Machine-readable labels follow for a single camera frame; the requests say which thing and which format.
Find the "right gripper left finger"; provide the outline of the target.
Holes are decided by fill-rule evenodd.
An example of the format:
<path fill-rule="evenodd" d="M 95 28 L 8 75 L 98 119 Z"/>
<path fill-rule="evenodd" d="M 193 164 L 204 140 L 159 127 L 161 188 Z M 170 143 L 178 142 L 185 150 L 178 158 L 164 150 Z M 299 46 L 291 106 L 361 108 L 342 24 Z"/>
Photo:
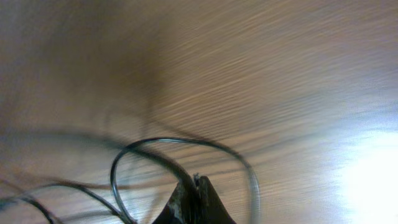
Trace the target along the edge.
<path fill-rule="evenodd" d="M 179 182 L 165 207 L 153 224 L 188 224 L 190 223 L 190 200 L 187 191 L 181 182 Z"/>

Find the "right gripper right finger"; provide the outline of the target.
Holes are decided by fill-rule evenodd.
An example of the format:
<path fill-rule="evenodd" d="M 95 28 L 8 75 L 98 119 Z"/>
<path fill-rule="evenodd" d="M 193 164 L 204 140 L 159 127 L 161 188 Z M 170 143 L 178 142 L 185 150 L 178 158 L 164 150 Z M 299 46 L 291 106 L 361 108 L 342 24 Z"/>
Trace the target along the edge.
<path fill-rule="evenodd" d="M 236 224 L 224 207 L 210 179 L 198 174 L 195 174 L 193 179 L 200 195 L 198 223 Z"/>

